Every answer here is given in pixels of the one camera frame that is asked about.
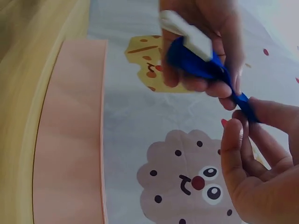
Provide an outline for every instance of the wooden edge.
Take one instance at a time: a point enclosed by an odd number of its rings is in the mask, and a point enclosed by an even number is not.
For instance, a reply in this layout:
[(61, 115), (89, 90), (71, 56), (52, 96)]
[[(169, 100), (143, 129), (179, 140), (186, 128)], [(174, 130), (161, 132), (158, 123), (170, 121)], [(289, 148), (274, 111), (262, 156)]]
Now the wooden edge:
[(0, 63), (0, 223), (34, 222), (32, 172), (44, 96), (63, 40), (86, 36), (89, 3), (43, 0)]

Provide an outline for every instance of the cartoon print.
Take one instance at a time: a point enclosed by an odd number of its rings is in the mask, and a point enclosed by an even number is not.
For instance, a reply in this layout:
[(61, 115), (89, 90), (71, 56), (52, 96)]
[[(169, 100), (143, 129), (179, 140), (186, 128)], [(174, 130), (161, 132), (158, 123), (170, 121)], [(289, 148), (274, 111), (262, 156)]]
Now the cartoon print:
[(161, 53), (162, 38), (158, 35), (136, 36), (130, 40), (125, 55), (130, 63), (140, 65), (137, 75), (150, 90), (155, 92), (187, 93), (181, 84), (175, 88), (163, 82)]
[(220, 167), (220, 140), (174, 130), (153, 143), (137, 173), (145, 216), (156, 224), (241, 224)]
[[(222, 120), (221, 120), (222, 126), (224, 127), (224, 126), (227, 124), (227, 122), (228, 122), (227, 120), (222, 119)], [(254, 158), (255, 158), (257, 161), (259, 161), (261, 164), (263, 164), (263, 160), (262, 160), (262, 158), (261, 158), (261, 156), (260, 156), (259, 150), (258, 150), (258, 149), (255, 149), (254, 147), (252, 147), (252, 151), (253, 151), (253, 156), (254, 156)]]

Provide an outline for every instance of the yellow cartoon character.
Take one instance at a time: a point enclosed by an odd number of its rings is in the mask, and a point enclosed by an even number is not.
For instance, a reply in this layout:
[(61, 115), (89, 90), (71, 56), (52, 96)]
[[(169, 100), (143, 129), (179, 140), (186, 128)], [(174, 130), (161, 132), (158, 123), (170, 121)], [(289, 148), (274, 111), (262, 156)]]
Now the yellow cartoon character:
[(158, 35), (136, 36), (130, 40), (125, 52), (130, 63), (140, 65), (137, 75), (145, 86), (155, 92), (185, 93), (181, 84), (175, 88), (166, 86), (163, 82), (161, 53), (162, 38)]

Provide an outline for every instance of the hand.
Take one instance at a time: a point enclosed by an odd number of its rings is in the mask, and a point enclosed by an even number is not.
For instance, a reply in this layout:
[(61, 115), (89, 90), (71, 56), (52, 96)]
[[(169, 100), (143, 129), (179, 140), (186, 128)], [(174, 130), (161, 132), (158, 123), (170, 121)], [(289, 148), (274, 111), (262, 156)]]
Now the hand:
[[(250, 99), (258, 119), (289, 135), (290, 153), (259, 124), (233, 114), (221, 143), (223, 176), (240, 217), (249, 224), (292, 224), (299, 220), (299, 107)], [(267, 160), (256, 161), (249, 137)]]
[[(213, 49), (228, 68), (233, 88), (240, 93), (240, 75), (244, 62), (240, 16), (236, 0), (160, 0), (160, 10), (173, 10), (188, 23), (205, 33), (213, 43)], [(173, 40), (178, 36), (163, 30), (162, 67), (164, 82), (176, 87), (182, 82), (190, 91), (206, 92), (209, 96), (219, 97), (227, 110), (235, 104), (228, 99), (231, 89), (223, 82), (208, 83), (201, 78), (186, 78), (180, 71), (168, 65), (165, 54)]]

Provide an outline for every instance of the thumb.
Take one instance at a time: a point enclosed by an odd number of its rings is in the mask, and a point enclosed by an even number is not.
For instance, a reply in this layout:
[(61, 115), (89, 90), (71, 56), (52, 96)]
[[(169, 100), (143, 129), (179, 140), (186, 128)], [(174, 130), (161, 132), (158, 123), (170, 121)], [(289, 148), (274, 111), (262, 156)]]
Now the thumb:
[(233, 199), (236, 188), (247, 178), (242, 167), (241, 147), (243, 126), (237, 119), (226, 125), (221, 142), (221, 167), (228, 192)]
[(225, 67), (231, 74), (234, 91), (240, 94), (240, 77), (245, 55), (243, 52), (241, 18), (238, 9), (232, 11), (231, 15), (225, 20), (220, 29), (220, 35), (226, 55)]

